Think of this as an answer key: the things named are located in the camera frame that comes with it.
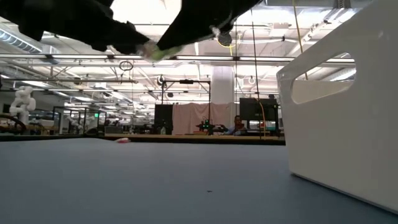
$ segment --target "bottle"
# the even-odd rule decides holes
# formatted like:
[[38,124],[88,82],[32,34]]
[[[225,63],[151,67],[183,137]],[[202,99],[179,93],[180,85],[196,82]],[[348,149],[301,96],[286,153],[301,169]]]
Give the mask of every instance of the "bottle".
[[166,128],[162,127],[162,129],[160,130],[160,134],[166,134]]

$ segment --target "blue table surface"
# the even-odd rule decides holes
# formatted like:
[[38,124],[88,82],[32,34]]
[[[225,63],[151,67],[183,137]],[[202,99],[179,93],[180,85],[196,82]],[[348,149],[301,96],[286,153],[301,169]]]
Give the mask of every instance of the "blue table surface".
[[289,172],[283,146],[0,142],[0,223],[396,224]]

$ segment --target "yellow cable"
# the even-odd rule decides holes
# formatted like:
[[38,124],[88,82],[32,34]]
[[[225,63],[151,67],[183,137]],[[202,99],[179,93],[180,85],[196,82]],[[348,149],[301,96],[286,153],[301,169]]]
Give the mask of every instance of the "yellow cable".
[[261,104],[261,101],[257,98],[254,98],[257,100],[257,102],[259,102],[261,110],[262,110],[262,121],[264,122],[264,137],[266,137],[266,128],[267,128],[267,124],[266,124],[266,114],[264,113],[264,107]]
[[237,44],[239,41],[241,41],[241,36],[239,36],[239,39],[238,39],[238,41],[235,42],[235,45],[233,45],[233,46],[232,46],[232,45],[224,46],[224,45],[222,45],[222,44],[218,41],[218,39],[217,39],[217,43],[218,43],[220,46],[225,47],[225,48],[229,48],[229,52],[230,52],[231,56],[232,56],[232,48],[233,48],[233,47],[236,47],[236,44]]
[[[293,1],[293,8],[294,8],[294,17],[296,20],[296,27],[297,27],[297,34],[298,34],[298,42],[300,44],[300,50],[301,50],[301,54],[303,53],[303,44],[301,43],[301,35],[300,35],[300,28],[299,28],[299,21],[297,19],[297,11],[296,11],[296,1]],[[308,80],[308,74],[307,72],[305,72],[305,79]]]

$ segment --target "white plastic bin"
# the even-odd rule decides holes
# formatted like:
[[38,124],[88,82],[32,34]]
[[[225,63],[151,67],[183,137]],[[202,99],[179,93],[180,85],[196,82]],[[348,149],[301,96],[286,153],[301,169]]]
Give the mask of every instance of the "white plastic bin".
[[[277,75],[290,170],[398,211],[398,1],[373,1]],[[356,77],[347,90],[301,104],[295,79],[349,53]]]

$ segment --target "white robot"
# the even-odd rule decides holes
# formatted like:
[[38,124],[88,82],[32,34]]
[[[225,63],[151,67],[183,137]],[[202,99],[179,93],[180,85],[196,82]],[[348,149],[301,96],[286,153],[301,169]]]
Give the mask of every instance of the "white robot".
[[[70,122],[72,126],[76,126],[79,130],[83,129],[84,120],[80,120],[80,124],[77,120],[73,119],[71,116],[67,116],[66,119]],[[94,121],[95,117],[90,116],[86,118],[86,125],[85,127],[89,126],[92,121]]]
[[10,115],[19,114],[19,120],[24,124],[29,123],[29,112],[36,109],[36,101],[30,97],[32,92],[33,88],[30,86],[19,87],[19,90],[15,92],[15,100],[10,106]]

